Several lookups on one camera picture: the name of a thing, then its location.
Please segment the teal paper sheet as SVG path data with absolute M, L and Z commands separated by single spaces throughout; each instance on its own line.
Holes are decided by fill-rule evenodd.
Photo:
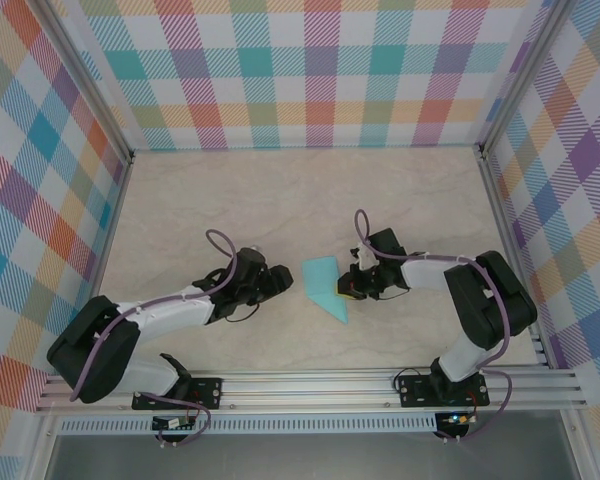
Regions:
M 302 263 L 307 298 L 343 324 L 348 323 L 345 299 L 337 293 L 339 270 L 334 256 L 305 260 Z

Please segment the left circuit board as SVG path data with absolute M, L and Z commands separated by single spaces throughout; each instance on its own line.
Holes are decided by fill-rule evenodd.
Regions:
M 195 417 L 154 416 L 151 422 L 151 429 L 153 431 L 191 431 L 195 424 Z

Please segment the grey metal panel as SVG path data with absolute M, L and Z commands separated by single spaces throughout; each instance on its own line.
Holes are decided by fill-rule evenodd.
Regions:
M 563 447 L 446 445 L 428 435 L 62 436 L 45 480 L 581 480 Z

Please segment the aluminium front rail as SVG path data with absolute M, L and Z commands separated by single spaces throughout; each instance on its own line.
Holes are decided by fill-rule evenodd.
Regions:
M 571 370 L 504 367 L 512 381 L 510 410 L 564 410 L 587 407 Z M 394 389 L 390 369 L 309 370 L 295 372 L 200 372 L 223 380 L 221 413 L 371 413 L 400 410 L 405 393 Z M 58 376 L 47 381 L 37 411 L 48 414 L 116 414 L 131 410 L 132 392 L 112 393 L 84 404 L 69 400 L 70 387 Z

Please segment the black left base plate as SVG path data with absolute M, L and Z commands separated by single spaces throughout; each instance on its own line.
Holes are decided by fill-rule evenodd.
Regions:
M 180 379 L 165 393 L 164 398 L 171 400 L 195 402 L 204 405 L 209 410 L 217 410 L 222 395 L 221 378 L 191 378 Z M 146 394 L 134 396 L 131 402 L 132 410 L 173 410 L 183 409 L 164 400 L 153 400 Z

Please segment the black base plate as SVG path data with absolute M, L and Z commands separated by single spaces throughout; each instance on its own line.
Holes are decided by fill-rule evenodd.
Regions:
M 195 402 L 204 405 L 209 410 L 217 410 L 222 395 L 221 378 L 191 378 L 180 379 L 165 393 L 164 398 L 171 400 Z M 146 394 L 134 396 L 131 402 L 132 410 L 173 410 L 183 409 L 164 400 L 153 400 Z
M 429 375 L 400 375 L 394 388 L 403 408 L 415 407 L 483 407 L 490 405 L 485 379 L 480 374 L 452 383 L 451 390 L 438 393 Z

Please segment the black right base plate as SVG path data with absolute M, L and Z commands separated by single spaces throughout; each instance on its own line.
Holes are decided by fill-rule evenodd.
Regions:
M 490 405 L 485 379 L 480 374 L 452 383 L 451 390 L 438 393 L 429 375 L 400 375 L 394 388 L 403 408 L 415 407 L 483 407 Z

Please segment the aluminium side rail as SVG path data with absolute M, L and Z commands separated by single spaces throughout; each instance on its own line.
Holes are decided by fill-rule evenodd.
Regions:
M 474 154 L 504 248 L 504 256 L 508 260 L 521 284 L 526 288 L 529 294 L 532 294 L 531 286 L 524 273 L 522 258 L 516 243 L 516 238 L 512 227 L 508 223 L 504 201 L 501 198 L 500 190 L 491 165 L 479 146 L 474 148 Z M 536 350 L 538 363 L 546 368 L 554 368 L 553 354 L 551 348 L 546 343 L 540 313 L 538 314 L 537 320 L 528 328 L 528 330 L 530 332 L 532 344 Z
M 98 237 L 101 251 L 95 259 L 90 285 L 82 296 L 82 309 L 76 313 L 66 330 L 49 349 L 47 355 L 48 360 L 71 386 L 78 383 L 84 366 L 88 365 L 89 368 L 91 363 L 89 355 L 96 343 L 93 334 L 101 332 L 109 324 L 108 315 L 116 316 L 115 305 L 106 297 L 99 296 L 98 293 L 131 176 L 131 169 L 132 164 L 123 168 L 121 184 L 105 221 L 104 233 Z

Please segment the aluminium frame post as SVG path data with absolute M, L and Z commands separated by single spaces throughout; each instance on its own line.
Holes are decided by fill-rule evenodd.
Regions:
M 488 159 L 502 136 L 573 4 L 574 0 L 529 0 L 523 9 L 482 109 L 484 120 L 474 144 L 479 162 Z
M 100 122 L 107 138 L 127 165 L 134 161 L 134 151 L 124 137 L 118 122 L 105 102 L 96 81 L 89 72 L 78 48 L 74 45 L 50 0 L 26 0 L 51 43 L 57 50 L 66 70 Z

